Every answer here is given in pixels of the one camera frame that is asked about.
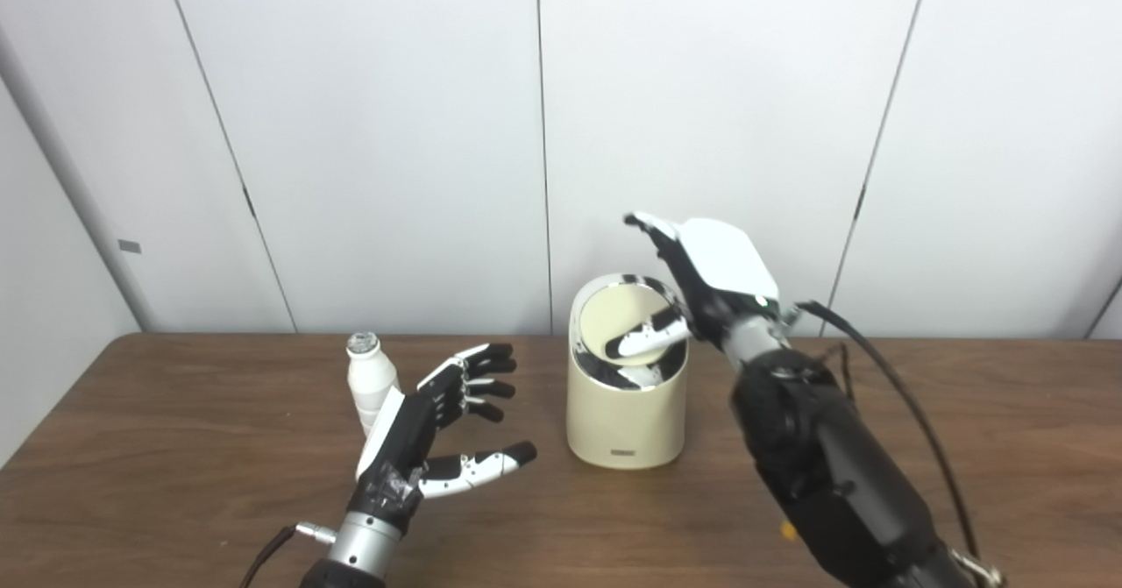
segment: wooden table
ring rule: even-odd
[[[387,337],[403,385],[480,338]],[[408,587],[830,587],[755,478],[725,361],[695,346],[686,449],[622,472],[564,438],[560,338],[514,338],[506,421],[434,454],[533,440],[537,461],[421,505],[390,566]],[[155,336],[112,343],[0,470],[0,585],[233,587],[283,524],[335,526],[362,444],[344,337]],[[819,352],[828,340],[797,347]],[[984,557],[1018,587],[1122,586],[1122,343],[885,340],[956,466]],[[854,353],[858,404],[942,535],[949,500],[919,432]],[[257,587],[296,586],[324,549],[294,539]]]

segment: yellow object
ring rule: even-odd
[[[791,542],[799,539],[799,532],[794,530],[794,525],[787,521],[783,521],[783,524],[780,525],[779,532],[782,533],[784,539]]]

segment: small white bottle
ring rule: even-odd
[[[397,368],[381,351],[381,341],[373,332],[352,334],[347,340],[347,355],[351,359],[347,384],[362,422],[362,432],[369,435],[389,388],[401,389]]]

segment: cream trash can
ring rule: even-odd
[[[669,463],[686,439],[689,344],[609,360],[611,339],[674,303],[656,279],[606,275],[577,293],[569,319],[569,447],[605,468]]]

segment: black and white robotic hand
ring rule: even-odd
[[[817,303],[782,313],[775,281],[734,226],[703,219],[674,224],[645,213],[624,221],[654,242],[684,305],[650,316],[611,341],[608,353],[633,356],[691,334],[725,352],[737,375],[733,412],[757,472],[824,570],[852,588],[966,588],[972,575],[980,586],[1002,585],[996,569],[940,540],[927,504],[829,369],[787,341],[802,310],[853,336],[848,323]],[[917,420],[928,430],[921,412]],[[953,480],[948,476],[959,500]],[[974,549],[968,520],[964,531]]]
[[[301,588],[384,587],[389,560],[422,499],[467,491],[537,456],[524,441],[497,451],[429,458],[436,431],[463,415],[503,420],[502,410],[484,397],[514,396],[513,385],[488,377],[514,371],[512,351],[502,343],[461,351],[421,380],[416,393],[389,393],[362,449],[342,526],[296,525],[297,532],[331,545]]]

